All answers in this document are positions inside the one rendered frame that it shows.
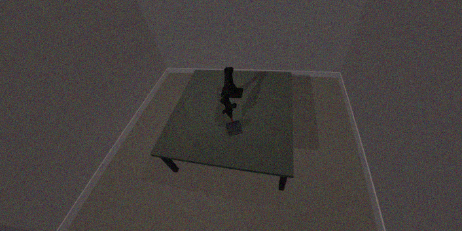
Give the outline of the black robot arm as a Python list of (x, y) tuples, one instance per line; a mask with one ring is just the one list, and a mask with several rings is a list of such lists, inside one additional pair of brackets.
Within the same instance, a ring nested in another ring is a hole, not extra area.
[[(233, 82), (233, 78), (232, 78), (232, 73), (233, 73), (234, 69), (233, 67), (226, 67), (224, 68), (224, 87), (222, 88), (222, 92), (221, 92), (221, 103), (222, 104), (225, 104), (227, 102), (229, 102), (229, 97), (230, 96), (236, 96), (237, 92), (237, 87), (236, 85), (234, 84)], [(228, 104), (228, 108), (236, 108), (236, 103), (233, 103), (233, 104)]]

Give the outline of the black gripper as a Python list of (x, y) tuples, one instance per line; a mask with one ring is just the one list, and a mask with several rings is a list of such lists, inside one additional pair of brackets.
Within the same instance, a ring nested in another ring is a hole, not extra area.
[(228, 108), (228, 104), (231, 104), (231, 102), (227, 102), (227, 103), (224, 104), (225, 110), (223, 110), (222, 113), (223, 113), (223, 114), (226, 113), (230, 118), (232, 118), (232, 111), (233, 111), (233, 109), (235, 109), (235, 108), (230, 108), (230, 109), (229, 109), (229, 108)]

